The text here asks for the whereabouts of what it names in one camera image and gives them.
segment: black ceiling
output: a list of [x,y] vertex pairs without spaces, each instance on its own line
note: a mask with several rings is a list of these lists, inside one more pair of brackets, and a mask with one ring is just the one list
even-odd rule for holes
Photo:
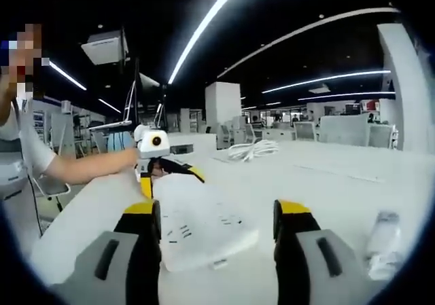
[[[41,70],[39,85],[48,96],[116,115],[98,102],[122,109],[133,61],[95,66],[80,44],[90,34],[124,27],[130,57],[138,56],[140,70],[167,83],[175,63],[194,30],[216,0],[43,0],[26,4],[27,22],[42,22],[45,56],[87,87],[82,91],[49,67]],[[392,0],[230,0],[200,37],[174,84],[168,106],[204,107],[204,89],[239,59],[262,44],[325,18],[369,7],[389,7]],[[249,59],[220,80],[241,84],[245,106],[281,101],[295,105],[313,86],[261,94],[268,88],[305,79],[383,68],[376,24],[398,21],[396,14],[371,14],[339,20],[302,33]],[[331,91],[376,91],[381,78],[328,82]],[[140,96],[144,103],[147,95]]]

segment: white t-shirt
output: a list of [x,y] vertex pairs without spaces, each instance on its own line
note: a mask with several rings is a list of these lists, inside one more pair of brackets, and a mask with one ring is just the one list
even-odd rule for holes
[[[33,174],[36,176],[48,168],[56,154],[39,139],[31,124],[33,123],[33,112],[28,115],[31,115],[32,118],[30,121],[21,120],[22,132],[19,134],[16,116],[14,110],[11,109],[6,124],[0,126],[0,139],[6,141],[15,140],[18,137],[26,139],[28,142],[26,143],[27,162],[30,162],[27,165],[32,167]],[[27,184],[19,195],[13,196],[2,203],[23,255],[29,256],[40,234],[30,184]]]

